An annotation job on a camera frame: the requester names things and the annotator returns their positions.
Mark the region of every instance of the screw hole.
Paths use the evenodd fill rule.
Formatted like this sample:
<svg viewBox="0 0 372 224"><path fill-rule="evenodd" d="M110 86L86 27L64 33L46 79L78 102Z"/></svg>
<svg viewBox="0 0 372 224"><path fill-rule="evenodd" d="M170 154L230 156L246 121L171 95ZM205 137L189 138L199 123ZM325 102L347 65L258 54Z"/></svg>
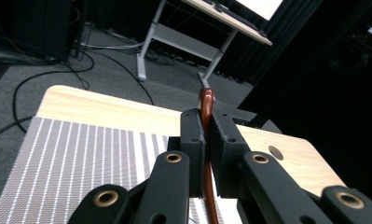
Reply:
<svg viewBox="0 0 372 224"><path fill-rule="evenodd" d="M262 155L254 155L253 160L258 163L268 163L269 159Z"/></svg>
<svg viewBox="0 0 372 224"><path fill-rule="evenodd" d="M166 222L166 217L162 214L155 214L151 219L152 224L162 224Z"/></svg>
<svg viewBox="0 0 372 224"><path fill-rule="evenodd" d="M99 191L94 199L93 202L98 207L107 207L112 205L118 200L118 193L114 190L103 190Z"/></svg>
<svg viewBox="0 0 372 224"><path fill-rule="evenodd" d="M315 224L316 222L311 217L301 217L299 219L302 224Z"/></svg>
<svg viewBox="0 0 372 224"><path fill-rule="evenodd" d="M179 162L181 159L182 157L179 154L169 154L165 158L167 162L171 162L171 163Z"/></svg>
<svg viewBox="0 0 372 224"><path fill-rule="evenodd" d="M357 196L347 193L347 192L338 192L336 194L337 199L345 204L346 206L354 209L362 209L364 208L364 202Z"/></svg>

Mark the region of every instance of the power cord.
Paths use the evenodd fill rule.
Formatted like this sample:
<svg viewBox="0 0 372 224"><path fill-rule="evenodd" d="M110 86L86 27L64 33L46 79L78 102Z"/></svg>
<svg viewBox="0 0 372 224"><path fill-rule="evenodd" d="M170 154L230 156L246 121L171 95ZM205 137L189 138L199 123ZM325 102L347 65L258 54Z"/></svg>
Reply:
<svg viewBox="0 0 372 224"><path fill-rule="evenodd" d="M87 34L87 44L90 42L90 33L91 33L91 28L89 28L89 31L88 31L88 34ZM74 46L74 49L75 50L79 50L80 47L81 47L81 43L82 43L82 40L78 43L78 46ZM79 61L83 61L84 60L84 55L85 55L86 51L87 51L87 47L84 46L83 50L81 50L82 56L81 56L81 59Z"/></svg>
<svg viewBox="0 0 372 224"><path fill-rule="evenodd" d="M13 114L13 118L15 120L15 122L17 122L19 119L18 119L18 115L17 115L17 93L18 93L18 90L20 89L20 87L25 84L26 82L28 82L29 80L31 79L34 79L34 78L37 78L37 77L42 77L42 76L45 76L45 75L50 75L50 74L63 74L63 73L74 73L76 75L76 77L79 79L79 81L81 82L81 85L86 88L88 87L90 84L83 78L81 78L78 73L82 73L82 72L87 72L89 70L91 70L94 66L95 66L95 62L93 61L92 57L90 57L87 53L84 53L88 58L90 58L90 61L91 61L91 66L86 68L86 69L82 69L82 70L79 70L79 71L76 71L74 70L73 68L71 68L70 66L70 71L50 71L50 72L45 72L45 73L41 73L41 74L37 74L37 75L34 75L34 76L31 76L31 77L28 77L26 79L24 79L18 86L17 88L14 90L14 93L13 93L13 100L12 100L12 114ZM21 124L19 122L16 123L16 125L21 129L21 131L23 131L24 133L26 133L26 130L21 126Z"/></svg>
<svg viewBox="0 0 372 224"><path fill-rule="evenodd" d="M23 119L18 119L17 121L14 121L14 122L8 124L6 127L2 128L0 130L0 134L2 134L3 132L7 131L10 128L12 128L14 125L20 124L20 123L22 123L26 120L29 120L29 119L32 119L32 117L26 117L26 118L23 118Z"/></svg>
<svg viewBox="0 0 372 224"><path fill-rule="evenodd" d="M115 60L114 58L112 58L110 56L107 56L105 54L101 54L101 53L98 53L98 52L95 52L95 51L90 51L90 50L89 50L89 52L95 53L95 54L98 54L98 55L101 55L102 57L107 58L107 59L115 62L119 66L121 66L137 82L137 84L139 84L139 86L145 91L145 94L147 94L148 98L150 99L151 105L154 105L154 101L153 101L150 93L148 92L148 90L145 89L145 87L140 83L140 81L133 75L133 73L127 67L125 67L122 63L120 63L119 61Z"/></svg>
<svg viewBox="0 0 372 224"><path fill-rule="evenodd" d="M136 53L139 53L140 52L140 48L139 47L141 47L144 44L144 42L138 43L137 41L135 41L133 39L129 39L129 38L124 37L124 36L122 36L120 34L117 34L115 32L111 32L111 31L108 31L108 30L96 28L91 23L86 23L86 26L89 27L89 32L88 32L88 35L87 35L87 40L86 40L85 43L80 43L80 46L83 47L84 50L87 50L87 49L95 49L95 50L98 50L98 49L109 49L109 50L114 50L114 51L118 51L118 52L121 52L121 53L127 53L124 50L133 50L131 53L128 53L128 54L136 54ZM128 43L133 43L133 44L132 45L114 45L114 46L91 45L91 44L89 44L89 42L90 42L91 28L95 28L95 30L98 30L100 32L103 32L106 35L113 36L113 37L115 37L116 39L118 39L121 42L128 42ZM152 49L149 49L148 50L145 58L149 62L154 63L156 65L175 65L175 60L173 60L172 58L167 59L164 55L159 54L159 53L156 53Z"/></svg>

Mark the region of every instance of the gray carpet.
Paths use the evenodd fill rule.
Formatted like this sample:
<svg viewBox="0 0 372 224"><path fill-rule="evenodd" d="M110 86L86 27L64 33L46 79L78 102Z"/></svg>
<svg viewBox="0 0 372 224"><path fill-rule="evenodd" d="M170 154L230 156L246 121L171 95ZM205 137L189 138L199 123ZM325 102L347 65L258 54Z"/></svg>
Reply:
<svg viewBox="0 0 372 224"><path fill-rule="evenodd" d="M111 35L96 31L92 32L90 43L97 45L127 44L118 41ZM136 76L136 57L134 53L113 50L99 50L97 52L118 60ZM103 56L91 52L88 52L88 55L93 58L95 66L92 70L79 75L88 81L90 91L151 104L144 90L122 67ZM69 56L69 63L75 70L87 68L91 64L90 59L86 56L83 57L82 61L80 60L81 57L75 59ZM39 73L67 70L69 69L63 63L51 66L12 65L0 80L0 129L14 121L11 112L12 97L17 85L27 77ZM198 71L203 71L203 68L187 63L175 62L175 65L162 66L147 62L147 81L142 84L148 90L155 105L183 111L198 105L198 94L200 88L202 88L197 76ZM253 88L250 84L238 83L215 74L210 77L209 83L216 98L215 109L226 111L229 115L238 119L250 120L255 116L253 113L237 109L244 97ZM17 98L19 118L35 115L46 89L53 85L83 88L72 73L51 74L34 78L19 90ZM24 122L22 125L27 128L28 124L29 122ZM263 129L280 132L271 122L268 122ZM24 133L17 127L0 134L0 194L17 157L23 137Z"/></svg>

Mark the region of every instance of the wire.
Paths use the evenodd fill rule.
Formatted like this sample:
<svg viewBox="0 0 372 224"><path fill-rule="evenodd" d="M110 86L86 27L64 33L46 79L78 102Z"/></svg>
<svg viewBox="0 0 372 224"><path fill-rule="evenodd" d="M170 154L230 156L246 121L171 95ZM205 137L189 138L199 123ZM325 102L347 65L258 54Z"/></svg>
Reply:
<svg viewBox="0 0 372 224"><path fill-rule="evenodd" d="M101 32L104 32L106 34L109 34L109 35L112 35L113 37L115 37L116 39L119 39L121 41L126 41L126 42L132 42L132 43L137 43L136 40L133 40L133 39L130 39L130 38L127 38L119 33L116 33L116 32L113 32L113 31L110 31L110 30L105 30L105 29L102 29L102 28L98 28L96 27L94 24L92 23L89 23L89 22L86 22L85 23L86 26L89 26L89 27L93 27L95 28L96 30L98 31L101 31Z"/></svg>
<svg viewBox="0 0 372 224"><path fill-rule="evenodd" d="M73 7L72 9L74 9L76 12L76 18L73 21L69 22L69 24L74 24L76 21L79 21L81 18L80 10L78 10L77 7Z"/></svg>
<svg viewBox="0 0 372 224"><path fill-rule="evenodd" d="M90 33L91 33L90 30L91 30L91 28L89 28L89 31L88 31L88 34L87 34L87 44L90 42ZM82 52L81 59L78 60L79 62L81 62L81 61L84 60L84 55L86 54L86 51L87 51L87 47L85 47L85 46L84 46L84 48L82 50L80 50L81 42L82 42L82 40L80 42L78 42L78 45L77 46L74 46L74 49L76 50L76 55L78 54L78 52Z"/></svg>
<svg viewBox="0 0 372 224"><path fill-rule="evenodd" d="M135 49L141 47L145 42L141 42L134 45L117 45L117 46L99 46L99 45L89 45L81 43L81 46L90 48L90 49Z"/></svg>
<svg viewBox="0 0 372 224"><path fill-rule="evenodd" d="M140 52L140 50L137 49L89 49L89 50L112 50L115 52L124 53L128 55L135 55Z"/></svg>
<svg viewBox="0 0 372 224"><path fill-rule="evenodd" d="M118 64L119 66L121 66L125 71L128 72L128 74L139 84L139 86L145 91L145 94L147 94L148 98L150 99L150 102L151 102L151 105L154 105L154 101L153 101L153 98L151 98L151 95L150 93L148 93L148 90L145 89L145 87L140 83L140 81L133 75L133 73L127 68L125 67L122 63L120 63L119 61L115 60L114 58L110 57L110 56L107 56L105 54L101 54L101 53L98 53L98 52L95 52L95 51L90 51L89 52L91 53L95 53L95 54L98 54L98 55L101 55L113 62L115 62L116 64Z"/></svg>
<svg viewBox="0 0 372 224"><path fill-rule="evenodd" d="M15 121L18 121L18 115L17 115L17 93L18 93L18 90L20 89L20 87L25 84L26 82L28 82L29 80L31 79L34 79L34 78L37 78L37 77L42 77L42 76L45 76L45 75L50 75L50 74L62 74L62 73L75 73L75 75L77 76L77 78L80 80L81 82L81 85L83 85L83 81L87 82L85 79L81 78L78 73L82 73L82 72L87 72L89 70L91 70L94 66L95 66L95 62L93 61L92 57L90 57L87 53L84 53L87 57L90 58L91 60L91 66L86 68L86 69L83 69L83 70L79 70L79 71L75 71L73 68L71 68L71 71L50 71L50 72L45 72L45 73L40 73L40 74L37 74L37 75L34 75L34 76L31 76L31 77L28 77L26 79L24 79L18 86L17 88L14 90L14 93L13 93L13 100L12 100L12 114L13 114L13 118ZM21 129L21 131L23 131L24 133L26 133L26 130L21 126L20 123L16 123L16 125Z"/></svg>
<svg viewBox="0 0 372 224"><path fill-rule="evenodd" d="M81 83L81 85L83 86L84 90L88 90L90 88L90 84L88 83L88 81L84 78L82 78L78 73L78 71L76 71L70 64L69 62L65 62L64 65L66 67L68 67L74 74L75 76L78 78L79 82Z"/></svg>
<svg viewBox="0 0 372 224"><path fill-rule="evenodd" d="M90 33L91 33L91 28L89 28L89 34L88 34L88 38L87 38L86 43L80 43L79 44L79 46L82 46L83 47L83 50L84 51L86 51L87 49L110 49L110 50L120 51L121 53L127 53L127 54L136 54L136 53L140 52L140 49L139 48L136 48L136 47L135 48L116 48L118 46L93 46L93 45L89 45L89 42L90 42Z"/></svg>
<svg viewBox="0 0 372 224"><path fill-rule="evenodd" d="M162 65L162 66L166 66L166 65L175 65L176 62L174 59L172 58L169 58L171 59L172 61L170 62L165 56L162 55L162 53L155 53L154 50L150 49L147 53L150 53L151 54L151 57L148 56L148 54L145 55L145 58L151 62L151 63L154 63L156 65ZM159 58L162 58L165 62L162 63L162 62L159 62Z"/></svg>
<svg viewBox="0 0 372 224"><path fill-rule="evenodd" d="M26 117L26 118L24 118L24 119L17 119L17 121L14 121L14 122L8 124L6 127L2 128L2 129L0 130L0 134L2 134L3 132L7 131L8 129L10 129L10 128L13 127L14 125L20 124L20 123L22 123L22 122L24 122L24 121L26 121L26 120L29 120L29 119L32 119L32 117Z"/></svg>

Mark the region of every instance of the monitor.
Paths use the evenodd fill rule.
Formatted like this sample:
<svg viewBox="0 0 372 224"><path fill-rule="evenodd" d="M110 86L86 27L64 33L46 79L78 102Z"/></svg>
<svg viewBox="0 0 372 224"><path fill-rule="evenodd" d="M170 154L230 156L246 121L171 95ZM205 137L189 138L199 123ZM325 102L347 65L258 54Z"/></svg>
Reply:
<svg viewBox="0 0 372 224"><path fill-rule="evenodd" d="M265 20L269 21L282 0L236 0Z"/></svg>

